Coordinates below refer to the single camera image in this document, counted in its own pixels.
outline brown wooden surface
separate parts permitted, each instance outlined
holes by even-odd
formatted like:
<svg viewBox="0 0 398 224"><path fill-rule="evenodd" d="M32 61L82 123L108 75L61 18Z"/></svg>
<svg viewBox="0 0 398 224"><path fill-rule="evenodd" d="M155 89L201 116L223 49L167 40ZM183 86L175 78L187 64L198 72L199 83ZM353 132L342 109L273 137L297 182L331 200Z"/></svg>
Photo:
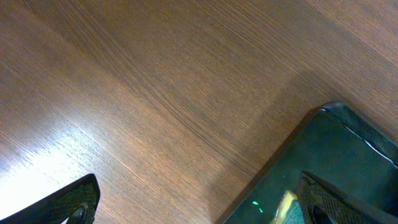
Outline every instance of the brown wooden surface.
<svg viewBox="0 0 398 224"><path fill-rule="evenodd" d="M212 223L330 100L398 140L395 0L0 10L0 218L92 172L95 223Z"/></svg>

